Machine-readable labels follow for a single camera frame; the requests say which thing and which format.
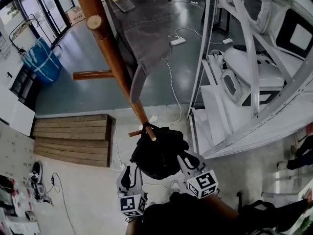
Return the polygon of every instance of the shoe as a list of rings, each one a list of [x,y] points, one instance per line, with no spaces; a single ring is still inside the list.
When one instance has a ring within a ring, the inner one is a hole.
[[[43,169],[39,161],[36,161],[33,165],[31,172],[29,173],[31,176],[31,182],[35,184],[40,184],[43,178]]]
[[[281,161],[281,162],[278,162],[277,163],[277,169],[278,170],[287,170],[287,165],[288,165],[288,162],[285,162],[285,161]]]
[[[177,181],[177,180],[174,180],[174,181],[171,183],[171,191],[172,191],[172,192],[178,192],[178,193],[180,193],[180,187],[179,187],[179,184],[178,184],[178,181]]]

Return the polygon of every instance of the blue bag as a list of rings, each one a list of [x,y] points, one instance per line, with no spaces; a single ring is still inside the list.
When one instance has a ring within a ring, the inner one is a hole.
[[[44,84],[51,84],[57,80],[62,67],[60,61],[42,37],[26,52],[23,56],[23,62],[29,69],[34,71]]]

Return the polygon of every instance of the black backpack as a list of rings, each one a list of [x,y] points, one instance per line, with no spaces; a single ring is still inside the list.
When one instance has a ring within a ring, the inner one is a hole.
[[[145,131],[146,126],[153,128],[156,141],[150,139]],[[136,163],[147,176],[160,180],[179,172],[177,155],[188,149],[189,145],[183,140],[182,132],[145,123],[130,161]]]

